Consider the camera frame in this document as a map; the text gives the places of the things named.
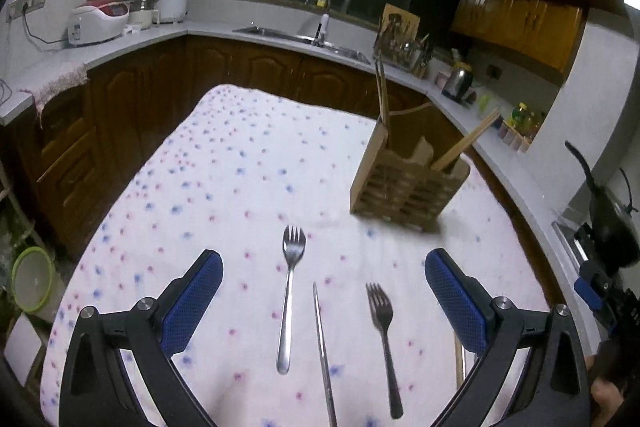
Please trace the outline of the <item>person right hand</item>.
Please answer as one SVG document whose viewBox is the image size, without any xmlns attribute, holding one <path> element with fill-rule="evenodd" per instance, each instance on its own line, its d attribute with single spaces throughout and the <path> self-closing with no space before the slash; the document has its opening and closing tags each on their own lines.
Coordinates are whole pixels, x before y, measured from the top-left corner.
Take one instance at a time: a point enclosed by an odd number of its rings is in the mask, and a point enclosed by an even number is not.
<svg viewBox="0 0 640 427">
<path fill-rule="evenodd" d="M 592 427 L 634 426 L 637 400 L 631 395 L 625 399 L 613 383 L 597 377 L 590 386 L 590 395 L 596 403 L 596 413 L 591 420 Z"/>
</svg>

